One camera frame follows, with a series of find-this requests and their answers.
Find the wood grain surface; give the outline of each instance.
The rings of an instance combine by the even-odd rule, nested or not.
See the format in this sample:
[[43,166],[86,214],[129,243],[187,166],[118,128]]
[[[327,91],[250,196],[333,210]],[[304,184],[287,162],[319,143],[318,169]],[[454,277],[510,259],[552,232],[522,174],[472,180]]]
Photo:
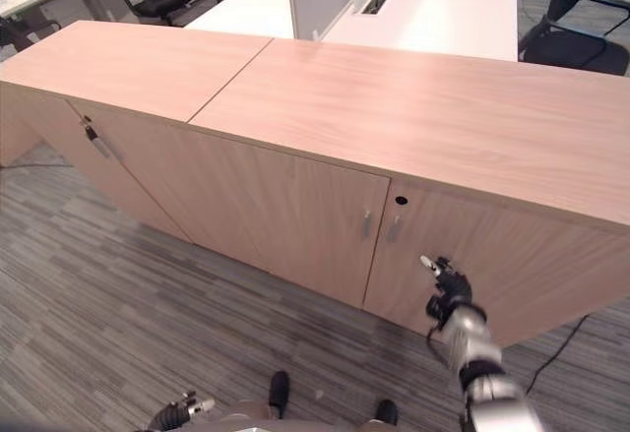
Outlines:
[[388,178],[73,106],[193,242],[360,307]]
[[116,206],[140,222],[189,240],[113,154],[103,156],[88,140],[79,114],[66,101],[13,85],[5,88],[8,111],[45,136]]
[[275,39],[191,123],[628,225],[628,109],[619,77]]
[[[404,196],[401,206],[395,198]],[[419,256],[453,261],[508,345],[624,298],[630,236],[392,181],[364,309],[420,333],[434,278]]]
[[268,42],[78,21],[4,62],[0,81],[186,121]]
[[40,135],[6,108],[0,83],[0,165],[7,166],[41,141]]

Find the cable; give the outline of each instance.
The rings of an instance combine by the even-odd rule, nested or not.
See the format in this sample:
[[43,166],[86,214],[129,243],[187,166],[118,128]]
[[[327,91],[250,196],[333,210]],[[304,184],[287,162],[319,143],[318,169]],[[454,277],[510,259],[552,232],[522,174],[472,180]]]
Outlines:
[[435,334],[436,331],[437,331],[437,326],[433,326],[431,329],[429,329],[429,333],[426,335],[426,346],[428,347],[429,351],[433,354],[435,359],[448,368],[449,362],[446,360],[446,358],[444,358],[444,355],[442,355],[437,350],[437,348],[433,346],[433,343],[431,342],[431,339],[433,338],[433,334]]
[[542,370],[544,370],[547,366],[549,366],[560,355],[560,353],[562,353],[562,350],[564,350],[564,348],[569,344],[569,341],[571,341],[573,336],[578,333],[578,331],[582,327],[582,324],[584,324],[584,321],[586,321],[590,315],[591,314],[587,314],[582,319],[580,319],[580,322],[578,322],[578,324],[573,328],[573,331],[571,331],[571,334],[569,334],[569,337],[567,337],[566,340],[560,345],[560,348],[558,348],[558,350],[551,356],[551,358],[545,361],[542,364],[542,366],[540,366],[540,368],[538,368],[535,371],[534,377],[532,378],[530,385],[525,391],[526,395],[528,395],[530,391],[532,390],[532,388],[534,387],[534,384],[536,383],[536,379],[538,378],[538,375],[542,372]]
[[14,164],[13,166],[0,166],[0,171],[3,169],[16,169],[16,168],[74,168],[71,164],[41,164],[41,163],[30,163],[30,164]]

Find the floor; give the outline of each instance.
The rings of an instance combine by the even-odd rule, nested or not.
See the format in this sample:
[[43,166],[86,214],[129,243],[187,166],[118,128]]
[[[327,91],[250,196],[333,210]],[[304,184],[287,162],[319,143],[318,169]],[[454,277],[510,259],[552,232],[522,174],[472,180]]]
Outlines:
[[[524,31],[544,0],[520,1]],[[284,368],[289,417],[349,429],[390,397],[404,432],[459,430],[422,336],[143,227],[74,168],[0,171],[0,286],[2,419],[131,431],[188,389],[218,411],[264,398]],[[507,369],[526,385],[571,327],[508,348]],[[627,431],[630,299],[587,320],[532,399],[556,432]]]

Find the robotic hand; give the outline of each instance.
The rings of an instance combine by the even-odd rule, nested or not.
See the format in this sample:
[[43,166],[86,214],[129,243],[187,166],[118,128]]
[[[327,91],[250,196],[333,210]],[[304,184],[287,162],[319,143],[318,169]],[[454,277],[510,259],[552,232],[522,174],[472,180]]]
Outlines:
[[485,312],[473,304],[467,278],[440,257],[420,262],[436,279],[439,295],[433,295],[426,313],[437,321],[449,347],[448,366],[459,376],[466,402],[462,418],[465,432],[544,432],[523,389],[501,368],[501,348],[492,340]]

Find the cabinet door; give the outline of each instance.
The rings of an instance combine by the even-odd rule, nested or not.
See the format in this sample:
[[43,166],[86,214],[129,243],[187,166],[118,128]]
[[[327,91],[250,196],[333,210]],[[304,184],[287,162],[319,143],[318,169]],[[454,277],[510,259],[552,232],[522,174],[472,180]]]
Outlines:
[[76,106],[195,243],[361,305],[388,178]]
[[434,281],[420,255],[445,256],[466,274],[503,344],[630,293],[627,233],[392,182],[364,307],[425,334]]
[[129,216],[170,235],[186,239],[173,220],[110,154],[103,156],[88,140],[79,114],[63,99],[10,86],[4,105],[15,118],[28,122],[64,155],[112,203]]
[[0,85],[0,165],[8,166],[14,159],[41,141],[40,135],[11,112],[5,85]]

